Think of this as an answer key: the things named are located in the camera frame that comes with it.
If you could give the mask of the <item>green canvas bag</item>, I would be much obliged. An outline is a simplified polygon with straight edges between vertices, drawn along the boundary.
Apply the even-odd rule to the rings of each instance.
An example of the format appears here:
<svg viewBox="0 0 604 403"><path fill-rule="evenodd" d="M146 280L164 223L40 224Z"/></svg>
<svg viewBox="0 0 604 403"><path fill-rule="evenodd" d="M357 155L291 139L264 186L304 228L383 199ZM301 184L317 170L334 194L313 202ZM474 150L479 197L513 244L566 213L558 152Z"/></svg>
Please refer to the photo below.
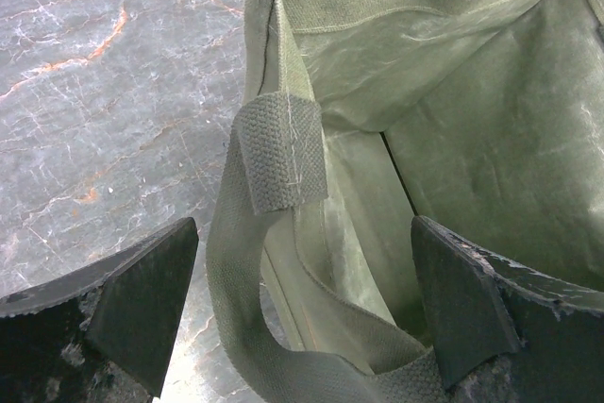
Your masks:
<svg viewBox="0 0 604 403"><path fill-rule="evenodd" d="M424 216L603 294L603 0L245 0L207 240L221 343L267 402L456 402Z"/></svg>

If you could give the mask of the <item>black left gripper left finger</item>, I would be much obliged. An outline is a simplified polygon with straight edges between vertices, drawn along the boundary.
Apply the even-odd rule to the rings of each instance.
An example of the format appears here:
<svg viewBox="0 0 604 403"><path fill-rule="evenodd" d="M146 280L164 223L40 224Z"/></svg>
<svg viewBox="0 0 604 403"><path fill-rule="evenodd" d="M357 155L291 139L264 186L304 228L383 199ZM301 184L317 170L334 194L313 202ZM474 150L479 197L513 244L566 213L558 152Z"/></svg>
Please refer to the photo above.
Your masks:
<svg viewBox="0 0 604 403"><path fill-rule="evenodd" d="M182 218L112 256L2 297L2 401L160 396L197 247L193 218Z"/></svg>

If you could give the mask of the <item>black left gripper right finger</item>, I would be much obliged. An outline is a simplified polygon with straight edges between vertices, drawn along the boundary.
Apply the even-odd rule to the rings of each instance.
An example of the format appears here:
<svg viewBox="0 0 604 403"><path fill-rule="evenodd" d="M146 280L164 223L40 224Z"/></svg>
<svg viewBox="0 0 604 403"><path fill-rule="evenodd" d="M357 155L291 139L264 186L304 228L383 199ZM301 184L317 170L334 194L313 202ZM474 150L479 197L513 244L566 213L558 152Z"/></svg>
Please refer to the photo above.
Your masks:
<svg viewBox="0 0 604 403"><path fill-rule="evenodd" d="M600 402L603 294L424 216L411 247L435 359L456 402Z"/></svg>

